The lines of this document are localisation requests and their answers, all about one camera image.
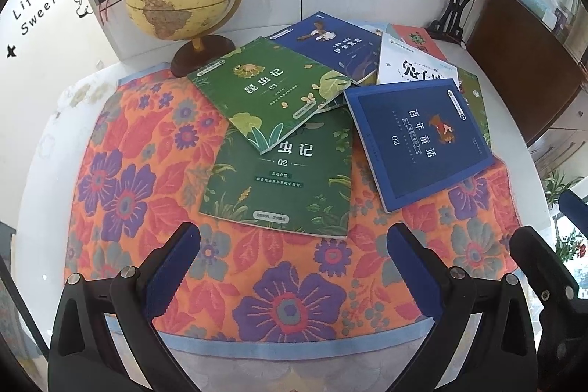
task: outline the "potted plant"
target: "potted plant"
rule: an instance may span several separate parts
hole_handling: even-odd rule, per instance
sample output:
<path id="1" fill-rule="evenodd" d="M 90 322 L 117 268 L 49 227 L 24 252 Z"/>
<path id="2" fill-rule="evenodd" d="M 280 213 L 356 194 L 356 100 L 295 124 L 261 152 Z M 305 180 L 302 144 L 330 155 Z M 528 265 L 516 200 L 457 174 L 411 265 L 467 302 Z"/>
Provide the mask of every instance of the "potted plant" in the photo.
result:
<path id="1" fill-rule="evenodd" d="M 549 176 L 543 179 L 543 191 L 545 192 L 545 199 L 548 201 L 549 209 L 551 210 L 553 205 L 557 204 L 560 195 L 564 191 L 577 185 L 581 180 L 582 177 L 577 177 L 566 183 L 564 180 L 564 174 L 558 169 L 553 170 Z"/>

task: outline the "cartoon character illustration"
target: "cartoon character illustration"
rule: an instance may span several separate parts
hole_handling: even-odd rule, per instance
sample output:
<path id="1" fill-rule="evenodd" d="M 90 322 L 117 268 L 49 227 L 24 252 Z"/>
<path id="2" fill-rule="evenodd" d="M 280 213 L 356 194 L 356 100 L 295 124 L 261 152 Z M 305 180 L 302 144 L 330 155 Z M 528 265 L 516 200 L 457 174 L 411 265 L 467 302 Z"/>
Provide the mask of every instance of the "cartoon character illustration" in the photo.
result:
<path id="1" fill-rule="evenodd" d="M 242 79 L 249 79 L 261 74 L 265 70 L 265 67 L 260 67 L 255 64 L 243 64 L 236 65 L 233 67 L 233 73 Z"/>
<path id="2" fill-rule="evenodd" d="M 317 22 L 315 22 L 315 27 L 316 29 L 314 29 L 310 34 L 300 36 L 296 40 L 306 40 L 314 36 L 318 36 L 315 37 L 315 40 L 331 40 L 335 38 L 334 32 L 329 32 L 325 30 L 325 24 L 322 21 L 318 20 Z"/>
<path id="3" fill-rule="evenodd" d="M 432 125 L 439 133 L 439 140 L 441 143 L 453 143 L 455 141 L 455 135 L 453 129 L 441 120 L 439 114 L 429 120 L 429 125 Z"/>

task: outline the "green book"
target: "green book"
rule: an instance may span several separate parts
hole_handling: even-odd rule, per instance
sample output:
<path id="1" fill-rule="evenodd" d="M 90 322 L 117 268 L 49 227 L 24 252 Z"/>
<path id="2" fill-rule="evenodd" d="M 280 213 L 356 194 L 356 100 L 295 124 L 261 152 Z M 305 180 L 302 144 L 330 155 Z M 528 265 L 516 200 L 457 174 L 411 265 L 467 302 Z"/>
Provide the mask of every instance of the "green book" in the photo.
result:
<path id="1" fill-rule="evenodd" d="M 347 236 L 352 127 L 347 107 L 320 113 L 266 155 L 230 127 L 200 212 L 293 233 Z"/>
<path id="2" fill-rule="evenodd" d="M 484 107 L 484 99 L 481 96 L 480 81 L 478 78 L 458 67 L 459 76 L 459 91 L 463 98 L 466 99 L 467 106 L 470 107 L 472 115 L 476 119 L 480 127 L 484 140 L 490 147 L 490 130 L 488 130 L 488 117 L 486 117 L 486 107 Z"/>
<path id="3" fill-rule="evenodd" d="M 188 78 L 262 154 L 351 85 L 349 77 L 263 37 Z"/>

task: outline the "bird decal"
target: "bird decal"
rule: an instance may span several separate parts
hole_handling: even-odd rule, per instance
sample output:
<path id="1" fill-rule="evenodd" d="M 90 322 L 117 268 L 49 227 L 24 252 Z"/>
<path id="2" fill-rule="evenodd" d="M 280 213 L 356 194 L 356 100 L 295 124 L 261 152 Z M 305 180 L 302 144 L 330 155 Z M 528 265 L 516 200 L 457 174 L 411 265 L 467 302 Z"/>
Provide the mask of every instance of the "bird decal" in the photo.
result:
<path id="1" fill-rule="evenodd" d="M 314 24 L 315 29 L 310 34 L 300 36 L 296 40 L 306 40 L 315 36 L 317 36 L 315 37 L 315 40 L 331 40 L 335 38 L 334 32 L 329 32 L 325 30 L 325 24 L 322 21 L 318 20 Z"/>

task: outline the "insect illustration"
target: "insect illustration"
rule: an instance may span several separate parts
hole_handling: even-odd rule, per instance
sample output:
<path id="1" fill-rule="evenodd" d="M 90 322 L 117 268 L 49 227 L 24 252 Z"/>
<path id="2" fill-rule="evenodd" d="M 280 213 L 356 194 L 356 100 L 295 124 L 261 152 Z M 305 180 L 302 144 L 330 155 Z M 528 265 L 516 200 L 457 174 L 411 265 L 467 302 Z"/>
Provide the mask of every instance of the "insect illustration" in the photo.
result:
<path id="1" fill-rule="evenodd" d="M 233 73 L 242 79 L 249 79 L 261 74 L 265 70 L 265 67 L 260 67 L 255 64 L 243 64 L 236 65 L 233 67 Z"/>

